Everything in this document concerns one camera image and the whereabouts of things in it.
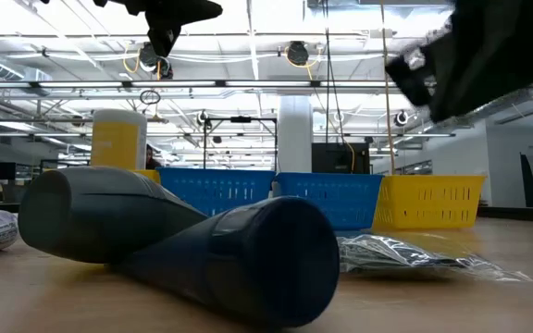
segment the crumpled plastic packaging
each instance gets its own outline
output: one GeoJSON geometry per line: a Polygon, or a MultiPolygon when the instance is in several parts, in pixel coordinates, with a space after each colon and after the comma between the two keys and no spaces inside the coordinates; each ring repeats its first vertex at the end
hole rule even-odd
{"type": "Polygon", "coordinates": [[[416,268],[420,271],[420,268],[424,268],[436,272],[454,271],[493,281],[532,281],[521,272],[505,271],[474,253],[434,253],[384,235],[338,237],[337,241],[341,254],[341,272],[390,272],[416,268]]]}

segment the white pillar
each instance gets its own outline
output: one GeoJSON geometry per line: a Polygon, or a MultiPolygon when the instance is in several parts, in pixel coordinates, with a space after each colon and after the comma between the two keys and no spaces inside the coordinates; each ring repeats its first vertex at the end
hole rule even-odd
{"type": "Polygon", "coordinates": [[[309,96],[281,96],[279,172],[312,172],[312,105],[309,96]]]}

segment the yellow plastic basket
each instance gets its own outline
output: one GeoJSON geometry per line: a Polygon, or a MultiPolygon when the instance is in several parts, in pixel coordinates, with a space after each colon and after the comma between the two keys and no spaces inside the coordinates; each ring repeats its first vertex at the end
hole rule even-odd
{"type": "Polygon", "coordinates": [[[470,228],[484,176],[388,176],[373,229],[470,228]]]}
{"type": "Polygon", "coordinates": [[[159,172],[155,171],[155,170],[131,170],[132,172],[136,172],[140,175],[144,175],[146,176],[147,178],[155,181],[156,183],[159,184],[159,172]]]}

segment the desk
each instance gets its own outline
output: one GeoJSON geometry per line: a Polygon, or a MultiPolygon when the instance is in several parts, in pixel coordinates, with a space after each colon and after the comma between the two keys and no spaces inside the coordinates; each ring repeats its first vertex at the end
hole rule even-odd
{"type": "MultiPolygon", "coordinates": [[[[480,219],[490,260],[533,278],[533,223],[480,219]]],[[[251,332],[178,297],[21,241],[0,252],[0,333],[251,332]]],[[[290,332],[533,332],[533,282],[341,278],[328,310],[290,332]]]]}

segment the dark gray bottle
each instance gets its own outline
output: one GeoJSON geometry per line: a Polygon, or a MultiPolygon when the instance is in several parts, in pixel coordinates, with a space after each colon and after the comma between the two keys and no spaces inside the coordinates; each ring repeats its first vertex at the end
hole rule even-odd
{"type": "Polygon", "coordinates": [[[19,233],[38,250],[112,263],[206,216],[145,176],[113,167],[46,171],[19,207],[19,233]]]}
{"type": "Polygon", "coordinates": [[[210,217],[114,267],[245,321],[299,327],[328,306],[339,248],[318,208],[281,197],[210,217]]]}

